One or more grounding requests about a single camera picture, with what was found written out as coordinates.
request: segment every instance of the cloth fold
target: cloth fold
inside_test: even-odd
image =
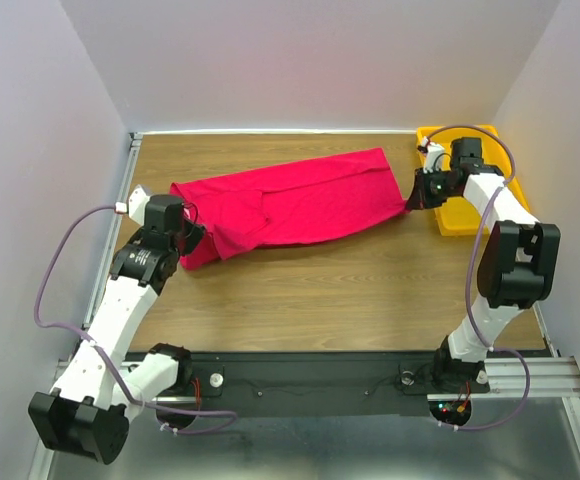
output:
[[[173,183],[170,193],[193,203],[198,212],[185,215],[207,229],[181,258],[189,270],[257,247],[334,240],[405,212],[380,148]]]

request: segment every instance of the wooden tabletop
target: wooden tabletop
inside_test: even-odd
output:
[[[407,197],[418,164],[414,135],[145,136],[132,184],[167,193],[172,182],[374,147]],[[117,248],[135,229],[124,219]],[[433,212],[418,211],[321,245],[179,267],[131,350],[159,342],[195,351],[435,349],[465,316],[472,241],[442,237]],[[498,344],[543,348],[534,313],[514,320]]]

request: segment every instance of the gray floor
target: gray floor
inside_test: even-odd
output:
[[[474,403],[475,425],[516,405]],[[453,433],[432,419],[369,416],[242,419],[223,434],[173,438],[147,412],[115,463],[61,454],[50,478],[575,480],[580,458],[560,399],[532,400],[514,421],[481,433]]]

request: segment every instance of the yellow bin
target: yellow bin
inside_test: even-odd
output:
[[[488,130],[489,132],[499,136],[497,129],[492,125],[478,125],[479,127]],[[421,142],[423,137],[427,137],[430,133],[434,132],[440,127],[420,127],[417,129],[417,145]],[[490,137],[478,132],[476,130],[470,130],[469,128],[453,128],[451,130],[446,130],[441,132],[434,137],[432,141],[443,145],[446,152],[450,153],[451,142],[460,137],[478,137],[482,140],[483,148],[483,160],[485,163],[490,165],[497,165],[503,174],[507,177],[510,175],[510,162],[503,148],[499,146]],[[425,162],[425,157],[423,154],[419,153],[419,159],[421,160],[421,165],[423,166]],[[447,155],[443,156],[443,169],[447,170],[450,168],[450,158]],[[521,190],[521,185],[515,178],[510,185],[508,185],[510,191],[519,200],[519,203],[523,205],[523,208],[528,209],[528,204]],[[441,235],[445,236],[458,236],[458,235],[476,235],[479,228],[480,217],[475,208],[470,205],[466,199],[461,197],[449,198],[446,203],[441,207],[434,209],[434,214],[437,217],[437,223],[439,224],[439,231]]]

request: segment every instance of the white wall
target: white wall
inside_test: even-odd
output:
[[[580,365],[580,1],[559,6],[495,122],[534,211],[561,228],[542,309],[554,343]]]
[[[67,224],[113,200],[126,139],[59,2],[0,0],[0,480],[27,478],[38,438],[28,402],[75,342],[34,326],[36,288]],[[106,215],[69,244],[46,319],[83,320]]]
[[[558,0],[61,0],[133,131],[490,122]]]

